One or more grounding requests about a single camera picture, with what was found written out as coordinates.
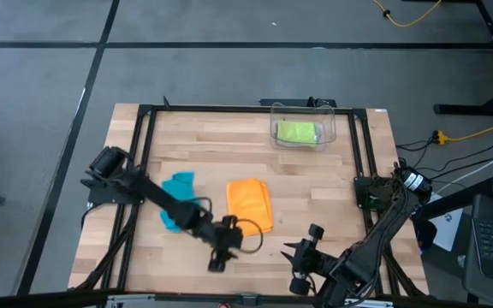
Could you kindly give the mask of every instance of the teal towel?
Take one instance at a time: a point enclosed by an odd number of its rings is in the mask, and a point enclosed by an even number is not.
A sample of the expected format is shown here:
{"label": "teal towel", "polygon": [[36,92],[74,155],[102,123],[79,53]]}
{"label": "teal towel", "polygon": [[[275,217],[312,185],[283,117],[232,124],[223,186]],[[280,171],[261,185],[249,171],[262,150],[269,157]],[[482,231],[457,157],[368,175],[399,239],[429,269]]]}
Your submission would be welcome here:
{"label": "teal towel", "polygon": [[[163,190],[179,201],[195,198],[193,193],[193,172],[179,172],[172,175],[172,179],[163,181]],[[161,220],[170,232],[179,233],[181,230],[175,222],[170,219],[169,214],[161,211]]]}

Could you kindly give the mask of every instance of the clear plastic container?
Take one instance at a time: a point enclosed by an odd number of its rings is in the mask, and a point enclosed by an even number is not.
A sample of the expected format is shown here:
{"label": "clear plastic container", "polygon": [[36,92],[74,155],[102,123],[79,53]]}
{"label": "clear plastic container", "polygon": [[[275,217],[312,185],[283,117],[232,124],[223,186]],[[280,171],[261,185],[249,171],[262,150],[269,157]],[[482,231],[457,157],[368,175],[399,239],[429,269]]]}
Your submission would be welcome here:
{"label": "clear plastic container", "polygon": [[271,105],[270,133],[277,149],[322,151],[336,140],[336,118],[330,106]]}

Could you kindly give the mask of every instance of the black cable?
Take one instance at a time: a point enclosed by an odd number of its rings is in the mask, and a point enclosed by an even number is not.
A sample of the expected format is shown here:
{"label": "black cable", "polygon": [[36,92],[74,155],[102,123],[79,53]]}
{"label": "black cable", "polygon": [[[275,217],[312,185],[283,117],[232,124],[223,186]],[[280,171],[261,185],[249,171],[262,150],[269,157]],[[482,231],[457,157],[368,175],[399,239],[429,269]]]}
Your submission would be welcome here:
{"label": "black cable", "polygon": [[190,199],[187,199],[187,200],[181,200],[179,201],[178,203],[185,203],[185,202],[195,202],[195,201],[201,201],[201,200],[204,200],[204,201],[208,201],[209,202],[209,212],[212,213],[212,200],[208,197],[197,197],[197,198],[190,198]]}
{"label": "black cable", "polygon": [[91,208],[87,209],[85,213],[83,213],[83,216],[81,217],[81,230],[83,229],[83,225],[85,224],[86,216],[91,212],[91,210],[98,208],[99,205],[100,204],[93,204]]}
{"label": "black cable", "polygon": [[459,185],[463,188],[467,188],[467,186],[463,185],[463,184],[460,184],[460,183],[452,183],[452,182],[446,182],[446,181],[436,181],[436,180],[433,180],[434,182],[436,183],[442,183],[442,184],[455,184],[455,185]]}
{"label": "black cable", "polygon": [[484,153],[484,152],[486,152],[486,151],[488,151],[488,150],[491,150],[492,148],[493,148],[493,145],[492,145],[492,146],[490,146],[490,147],[487,147],[487,148],[486,148],[486,149],[484,149],[484,150],[481,150],[481,151],[475,152],[475,153],[473,153],[473,154],[467,155],[466,157],[459,157],[459,158],[454,158],[454,159],[451,159],[451,160],[447,161],[447,162],[444,164],[444,166],[443,166],[442,168],[440,168],[440,169],[433,169],[433,168],[429,168],[429,167],[421,167],[421,168],[417,168],[417,170],[426,169],[426,170],[431,170],[431,171],[435,171],[435,172],[441,172],[441,171],[445,170],[445,169],[446,169],[446,167],[448,167],[448,164],[449,164],[449,163],[456,162],[456,161],[459,161],[459,160],[462,160],[462,159],[466,159],[466,158],[469,158],[469,157],[473,157],[473,156],[478,155],[478,154],[480,154],[480,153]]}
{"label": "black cable", "polygon": [[239,251],[242,252],[242,253],[248,253],[248,254],[258,252],[260,250],[260,248],[262,248],[262,245],[264,244],[264,234],[262,233],[262,228],[260,227],[260,225],[258,225],[255,221],[252,221],[252,220],[246,219],[246,218],[238,219],[237,222],[250,222],[260,232],[260,244],[258,245],[258,247],[256,247],[255,249],[252,249],[252,250],[247,250],[247,249],[239,248]]}
{"label": "black cable", "polygon": [[427,147],[429,147],[429,145],[431,144],[432,140],[433,140],[433,137],[430,137],[427,140],[427,145],[424,148],[424,152],[421,154],[421,157],[419,157],[418,161],[412,166],[412,168],[416,169],[416,167],[419,165],[419,163],[421,163],[421,160],[424,159],[425,153],[427,152]]}
{"label": "black cable", "polygon": [[468,165],[466,165],[466,166],[461,166],[461,167],[459,167],[459,168],[452,169],[452,170],[446,171],[446,172],[444,172],[444,173],[441,173],[441,174],[439,174],[439,175],[433,176],[433,177],[432,177],[432,178],[430,178],[429,180],[433,181],[433,180],[438,179],[438,178],[440,178],[441,176],[445,176],[445,175],[447,175],[447,174],[449,174],[449,173],[452,173],[452,172],[455,172],[455,171],[458,171],[458,170],[462,170],[462,169],[465,169],[465,168],[469,168],[469,167],[472,167],[472,166],[476,166],[476,165],[481,164],[481,163],[486,163],[486,162],[489,162],[489,161],[491,161],[491,160],[493,160],[493,158],[483,159],[483,160],[478,161],[478,162],[475,162],[475,163],[470,163],[470,164],[468,164]]}
{"label": "black cable", "polygon": [[420,140],[420,141],[412,142],[412,143],[409,143],[409,144],[404,144],[404,145],[395,145],[395,147],[402,147],[402,146],[416,145],[416,144],[418,144],[418,143],[422,143],[422,142],[427,142],[427,141],[425,141],[425,140]]}
{"label": "black cable", "polygon": [[376,270],[376,274],[374,275],[374,280],[373,282],[371,283],[371,286],[370,288],[368,289],[368,291],[365,293],[365,295],[363,295],[359,300],[351,303],[351,304],[347,304],[347,305],[343,305],[343,306],[339,306],[339,308],[349,308],[349,307],[355,307],[356,305],[360,305],[362,304],[365,300],[368,299],[368,297],[372,294],[372,292],[374,291],[374,287],[376,287],[376,281],[377,281],[377,278],[380,276],[380,269],[379,269],[379,265],[377,267],[377,270]]}
{"label": "black cable", "polygon": [[423,149],[426,149],[429,145],[431,145],[433,143],[433,141],[435,140],[435,138],[433,136],[429,137],[428,140],[426,140],[425,142],[425,145],[423,146],[420,146],[419,148],[416,148],[416,149],[408,149],[402,145],[398,145],[396,146],[398,149],[401,149],[401,150],[404,150],[404,151],[420,151],[420,150],[423,150]]}
{"label": "black cable", "polygon": [[310,289],[313,291],[313,295],[317,295],[317,287],[315,287],[315,280],[309,274],[307,275],[307,278],[309,278],[309,281],[311,283]]}

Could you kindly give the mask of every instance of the wooden tabletop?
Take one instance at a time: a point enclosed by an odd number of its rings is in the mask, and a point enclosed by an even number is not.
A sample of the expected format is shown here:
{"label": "wooden tabletop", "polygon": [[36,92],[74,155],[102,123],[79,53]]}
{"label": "wooden tabletop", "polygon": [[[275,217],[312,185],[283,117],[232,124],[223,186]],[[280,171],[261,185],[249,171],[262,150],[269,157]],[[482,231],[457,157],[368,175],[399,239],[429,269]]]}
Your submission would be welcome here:
{"label": "wooden tabletop", "polygon": [[[128,149],[137,104],[117,104],[106,145]],[[396,161],[395,142],[385,110],[367,110],[377,170],[389,175]],[[277,150],[270,142],[270,114],[158,111],[148,172],[157,184],[180,171],[195,173],[194,191],[212,199],[215,219],[227,214],[226,183],[256,178],[270,192],[273,229],[255,254],[239,253],[223,273],[209,273],[211,248],[187,234],[165,230],[160,209],[146,202],[140,208],[128,269],[128,291],[178,293],[260,293],[292,295],[288,290],[291,266],[280,251],[294,253],[282,243],[308,237],[311,223],[325,229],[318,249],[340,256],[365,237],[352,180],[356,176],[347,117],[336,117],[336,141],[324,151]],[[146,123],[140,140],[146,134]],[[357,123],[363,167],[368,175],[362,129]],[[83,282],[105,254],[116,213],[106,204],[90,213],[80,237],[69,286]],[[254,248],[258,236],[246,237],[245,249]],[[427,293],[425,273],[413,225],[405,223],[392,242],[395,258],[416,286]],[[121,256],[114,265],[116,285]],[[384,290],[389,290],[382,266]],[[322,277],[314,276],[318,286]]]}

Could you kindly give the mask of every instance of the green object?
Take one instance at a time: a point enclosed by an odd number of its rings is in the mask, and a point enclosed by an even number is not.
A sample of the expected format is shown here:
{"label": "green object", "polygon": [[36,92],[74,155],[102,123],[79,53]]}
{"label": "green object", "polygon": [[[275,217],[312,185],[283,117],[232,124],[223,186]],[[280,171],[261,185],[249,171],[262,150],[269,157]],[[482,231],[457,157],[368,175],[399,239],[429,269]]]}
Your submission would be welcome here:
{"label": "green object", "polygon": [[317,129],[313,122],[279,121],[277,138],[285,142],[316,144]]}

